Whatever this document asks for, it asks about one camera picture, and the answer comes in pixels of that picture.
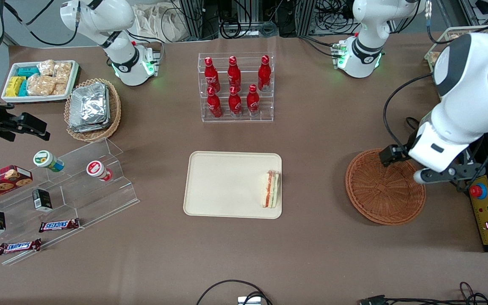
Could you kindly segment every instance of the brown table surface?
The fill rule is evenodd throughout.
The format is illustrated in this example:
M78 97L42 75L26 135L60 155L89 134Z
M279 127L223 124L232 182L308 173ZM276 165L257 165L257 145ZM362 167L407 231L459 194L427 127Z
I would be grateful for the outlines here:
M377 294L458 298L463 280L488 295L488 253L469 200L452 185L427 186L422 213L395 227L365 219L345 193L351 159L393 143L383 104L399 85L428 72L422 56L429 47L424 34L392 35L380 67L353 79L298 39L168 44L159 77L138 87L118 81L98 47L11 47L11 62L72 59L83 68L81 81L115 85L122 121L111 140L124 150L124 174L141 202L25 261L0 265L0 304L195 304L209 285L229 278L257 284L279 305L348 305ZM276 56L274 122L203 124L198 53L265 50ZM431 80L407 87L388 111L393 131L405 140L404 118L420 118L437 102ZM17 106L15 112L45 120L52 137L0 139L0 168L31 168L40 149L62 155L84 145L66 133L63 111L61 103ZM184 214L188 158L196 150L279 154L281 217ZM203 302L235 304L251 291L225 284Z

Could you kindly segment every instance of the white container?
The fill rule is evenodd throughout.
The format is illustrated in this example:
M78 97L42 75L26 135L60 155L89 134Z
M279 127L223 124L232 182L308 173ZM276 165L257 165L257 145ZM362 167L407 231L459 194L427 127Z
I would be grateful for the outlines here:
M106 169L100 161L92 161L86 166L86 172L92 177L99 178L101 181L108 181L112 178L112 172Z
M7 76L7 79L5 82L5 87L3 87L3 92L1 93L1 99L4 100L5 102L12 103L12 104L30 104L30 103L39 103L39 102L50 103L50 102L55 102L55 101L64 102L64 100L66 100L67 97L71 94L71 91L73 91L74 83L76 80L76 75L78 74L78 70L79 70L79 65L74 60L55 60L55 61L56 62L70 62L72 65L71 74L69 75L69 80L67 81L67 88L65 89L64 94L47 95L47 96L32 96L32 97L6 97L5 91L6 91L6 88L8 86L8 82L10 81L11 77L16 76L16 72L17 72L18 68L37 66L37 64L40 61L17 62L16 64L12 64L12 67L10 68L10 72L8 73L8 76Z
M41 150L33 156L33 163L39 167L46 167L52 172L61 171L65 164L48 150Z

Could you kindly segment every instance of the teal snack package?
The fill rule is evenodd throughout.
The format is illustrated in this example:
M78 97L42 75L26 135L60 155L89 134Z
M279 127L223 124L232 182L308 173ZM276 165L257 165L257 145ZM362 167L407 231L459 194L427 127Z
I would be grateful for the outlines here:
M20 85L20 90L18 92L19 97L26 97L28 96L28 82L27 81L22 81L22 84Z
M37 67L22 67L22 68L18 68L18 70L16 71L17 76L25 76L25 77L30 77L35 73L39 73L39 69Z

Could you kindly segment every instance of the red bottle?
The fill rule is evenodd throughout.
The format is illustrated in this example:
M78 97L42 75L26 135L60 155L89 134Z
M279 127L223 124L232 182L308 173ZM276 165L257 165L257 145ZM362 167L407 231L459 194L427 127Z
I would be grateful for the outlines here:
M219 97L217 97L214 88L212 87L209 87L207 89L207 93L208 108L212 112L212 116L216 119L220 118L221 116L223 116L223 109L221 108L221 104L219 103Z
M227 75L229 77L229 86L235 87L236 92L240 92L240 81L242 78L240 77L240 68L236 64L236 57L231 56L229 58L229 69L227 70Z
M257 93L257 86L250 85L250 91L246 97L246 102L248 104L248 112L250 116L257 116L259 114L259 94Z
M257 83L259 91L269 91L271 89L271 65L269 56L263 55L261 67L259 67L259 81Z
M221 86L219 85L219 77L217 76L217 70L212 64L212 58L205 58L205 78L207 79L207 84L209 87L215 89L216 93L219 92Z
M242 116L242 105L236 87L229 88L229 108L233 118L240 118Z

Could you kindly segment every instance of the brown woven basket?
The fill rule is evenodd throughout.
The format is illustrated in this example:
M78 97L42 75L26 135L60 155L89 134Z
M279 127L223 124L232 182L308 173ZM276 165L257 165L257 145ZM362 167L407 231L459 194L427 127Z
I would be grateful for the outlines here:
M385 167L381 149L358 154L347 167L346 192L355 208L369 220L382 225L412 221L424 206L424 186L415 182L417 170L410 161Z
M67 133L69 133L71 137L77 140L92 142L92 141L97 141L101 138L105 138L105 137L108 138L116 131L118 125L120 124L120 118L122 117L122 106L120 104L120 97L118 96L116 89L110 83L110 81L105 79L98 79L98 78L88 79L87 81L78 84L76 87L77 88L85 87L85 86L92 85L93 83L96 82L104 83L108 87L108 102L110 103L110 118L112 123L107 129L94 130L94 131L89 131L87 133L75 133L68 127ZM67 101L65 102L64 120L67 123L67 125L69 125L70 100L71 97L69 96L67 98Z

